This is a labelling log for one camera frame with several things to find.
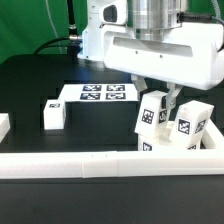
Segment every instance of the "white cube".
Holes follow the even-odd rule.
[[[170,110],[162,109],[162,98],[167,93],[154,91],[143,96],[135,132],[147,138],[156,138],[166,128]]]
[[[138,151],[161,151],[164,150],[193,150],[200,149],[201,142],[199,141],[195,145],[185,147],[179,142],[174,142],[169,139],[174,122],[169,121],[167,127],[164,129],[161,136],[157,138],[146,138],[144,136],[138,135]]]
[[[64,100],[48,100],[44,108],[44,129],[63,129],[66,118]]]
[[[206,126],[202,143],[206,149],[223,149],[224,136],[211,120],[208,121]]]
[[[214,106],[191,101],[179,107],[170,140],[191,147],[201,141]]]
[[[0,114],[0,142],[4,139],[9,129],[9,115],[6,113]]]

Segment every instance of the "green wall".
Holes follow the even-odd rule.
[[[73,0],[78,31],[87,24],[86,0]],[[219,0],[224,14],[224,1]],[[190,0],[190,11],[213,12],[210,0]],[[66,1],[49,0],[52,18],[59,36],[67,36]],[[12,55],[31,54],[41,44],[53,39],[45,0],[0,0],[0,63]],[[60,53],[47,49],[42,53]]]

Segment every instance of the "black table surface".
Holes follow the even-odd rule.
[[[0,113],[9,113],[11,130],[0,152],[137,150],[137,102],[67,103],[65,129],[43,129],[45,103],[57,99],[64,84],[130,82],[128,74],[79,66],[67,56],[9,58],[0,66]],[[206,97],[183,93],[187,100],[194,94]],[[222,129],[221,118],[214,120]],[[0,222],[223,223],[223,188],[222,175],[0,180]]]
[[[64,84],[130,83],[122,72],[78,66],[67,56],[19,56],[0,67],[0,113],[11,130],[2,152],[137,150],[138,102],[66,103],[64,130],[44,130],[43,110]]]

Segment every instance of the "white cube with marker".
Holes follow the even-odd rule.
[[[147,138],[156,138],[166,128],[170,110],[162,109],[162,98],[167,93],[154,91],[143,96],[135,132]]]
[[[64,100],[48,100],[44,108],[44,129],[63,129],[66,118]]]
[[[179,107],[170,140],[190,147],[201,141],[214,106],[191,101]]]
[[[167,127],[163,130],[161,135],[156,138],[147,138],[142,135],[138,135],[138,151],[167,151],[167,150],[195,150],[200,149],[201,141],[197,144],[192,144],[188,147],[183,146],[179,142],[171,141],[170,134],[173,128],[174,122],[169,121]]]

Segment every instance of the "metal cylinder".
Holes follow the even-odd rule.
[[[181,0],[128,0],[128,27],[136,30],[136,38],[162,40],[165,29],[180,26],[177,14]]]

